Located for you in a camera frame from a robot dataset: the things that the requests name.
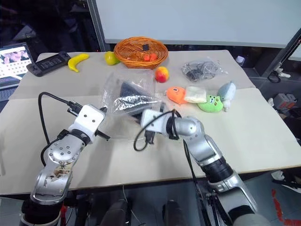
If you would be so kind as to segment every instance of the banana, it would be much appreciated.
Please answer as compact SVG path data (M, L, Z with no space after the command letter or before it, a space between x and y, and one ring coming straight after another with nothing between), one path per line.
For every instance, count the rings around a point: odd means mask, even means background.
M68 61L68 67L70 70L75 71L75 72L79 72L79 70L76 68L76 65L83 60L88 59L90 56L87 53L81 53L77 56L72 57L69 61Z

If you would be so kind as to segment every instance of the white plush toy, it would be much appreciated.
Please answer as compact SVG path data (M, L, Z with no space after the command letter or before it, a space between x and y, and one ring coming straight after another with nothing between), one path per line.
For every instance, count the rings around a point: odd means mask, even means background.
M224 110L227 112L231 106L231 100L234 98L236 92L236 86L233 82L224 84L217 92L220 96Z

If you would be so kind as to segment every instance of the orange basket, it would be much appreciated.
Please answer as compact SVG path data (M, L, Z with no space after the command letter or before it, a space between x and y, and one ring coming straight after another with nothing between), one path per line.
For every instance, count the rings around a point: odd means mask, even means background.
M144 61L144 55L151 53L157 54L158 58ZM160 41L147 37L131 37L117 43L114 54L128 68L155 69L168 57L168 50Z

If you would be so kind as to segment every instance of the clear plastic bag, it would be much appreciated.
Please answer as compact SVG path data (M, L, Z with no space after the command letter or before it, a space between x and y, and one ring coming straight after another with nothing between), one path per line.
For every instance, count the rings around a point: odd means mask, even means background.
M107 114L139 117L144 109L160 103L151 70L120 71L105 83L102 106L107 107Z
M190 61L182 67L183 73L193 82L212 79L218 74L228 74L220 65L209 57Z

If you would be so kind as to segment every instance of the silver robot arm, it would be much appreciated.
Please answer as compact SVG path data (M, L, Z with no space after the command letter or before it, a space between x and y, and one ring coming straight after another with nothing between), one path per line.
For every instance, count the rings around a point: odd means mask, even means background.
M98 130L105 113L93 105L83 107L69 102L68 112L76 116L74 123L63 130L45 150L46 165L37 176L30 199L22 205L20 226L55 226L72 180L72 168L81 151L95 141L97 135L110 137Z
M69 134L50 145L46 150L46 166L39 173L31 193L34 202L53 205L64 200L72 179L72 168L84 147L94 142L104 117L104 112L96 107L83 106L68 128Z
M141 126L144 128L162 112L144 110ZM166 137L175 135L172 114L158 118L146 131L158 132ZM191 156L205 172L209 186L217 194L222 216L235 226L268 226L269 221L257 213L251 193L235 170L224 159L213 139L205 133L203 124L193 117L174 118L176 132L187 144Z

